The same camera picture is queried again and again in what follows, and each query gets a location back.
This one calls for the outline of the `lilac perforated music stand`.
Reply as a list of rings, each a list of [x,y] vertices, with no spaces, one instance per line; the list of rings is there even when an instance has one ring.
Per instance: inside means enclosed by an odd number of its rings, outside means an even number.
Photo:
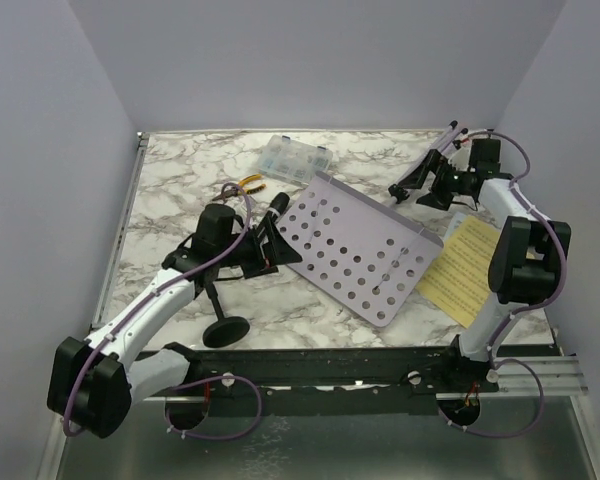
[[[356,314],[376,328],[396,316],[443,248],[441,238],[402,215],[389,187],[414,166],[441,132],[349,135],[328,170],[317,172],[279,222],[283,238],[302,255],[293,282],[273,288],[280,317]]]

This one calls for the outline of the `yellow sheet music page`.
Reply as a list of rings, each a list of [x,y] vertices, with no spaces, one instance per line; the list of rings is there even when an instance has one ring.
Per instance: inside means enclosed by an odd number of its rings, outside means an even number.
[[[489,295],[488,269],[500,232],[467,215],[416,290],[464,328],[471,326]]]

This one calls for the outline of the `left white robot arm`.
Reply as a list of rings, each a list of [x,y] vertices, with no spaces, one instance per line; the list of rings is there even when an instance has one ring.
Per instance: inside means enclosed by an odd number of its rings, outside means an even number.
[[[195,232],[165,257],[138,298],[85,339],[68,337],[57,347],[47,406],[61,415],[66,436],[89,431],[106,438],[121,425],[133,401],[170,387],[181,395],[200,387],[202,372],[181,345],[144,361],[137,357],[167,320],[201,294],[216,315],[203,333],[206,347],[226,347],[246,336],[248,320],[226,315],[220,305],[218,272],[238,267],[249,279],[301,262],[276,225],[288,204],[288,195],[276,195],[257,226],[225,204],[206,205]]]

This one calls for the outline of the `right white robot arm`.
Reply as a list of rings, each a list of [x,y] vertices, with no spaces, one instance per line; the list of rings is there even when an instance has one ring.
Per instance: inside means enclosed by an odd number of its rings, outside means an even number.
[[[432,175],[418,204],[447,210],[456,197],[468,196],[496,221],[500,236],[489,263],[490,294],[458,338],[461,355],[478,362],[493,362],[519,317],[553,303],[567,276],[571,228],[541,213],[521,192],[521,178],[502,171],[500,151],[506,138],[488,130],[468,134],[464,142],[470,146],[469,164],[460,170],[452,165],[451,155],[463,142],[443,134],[388,189],[400,204]]]

